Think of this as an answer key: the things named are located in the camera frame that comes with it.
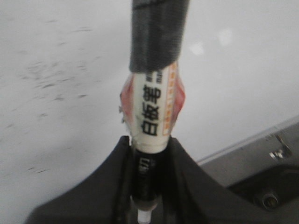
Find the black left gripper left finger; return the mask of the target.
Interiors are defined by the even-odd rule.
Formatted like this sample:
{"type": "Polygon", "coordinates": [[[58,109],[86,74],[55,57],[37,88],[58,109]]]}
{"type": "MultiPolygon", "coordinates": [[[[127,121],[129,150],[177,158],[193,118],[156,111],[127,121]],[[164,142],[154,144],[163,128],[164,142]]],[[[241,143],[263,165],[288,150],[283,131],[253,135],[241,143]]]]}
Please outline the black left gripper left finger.
{"type": "Polygon", "coordinates": [[[27,224],[128,224],[133,179],[129,137],[79,185],[35,208],[27,224]]]}

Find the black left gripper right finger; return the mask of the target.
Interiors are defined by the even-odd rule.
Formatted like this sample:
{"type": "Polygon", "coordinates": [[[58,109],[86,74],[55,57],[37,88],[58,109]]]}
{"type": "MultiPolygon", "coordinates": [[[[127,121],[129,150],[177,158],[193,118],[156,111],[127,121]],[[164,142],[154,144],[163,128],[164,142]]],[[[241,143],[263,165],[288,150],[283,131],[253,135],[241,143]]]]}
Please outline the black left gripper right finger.
{"type": "Polygon", "coordinates": [[[299,168],[279,165],[221,186],[170,139],[155,224],[296,224],[299,168]]]}

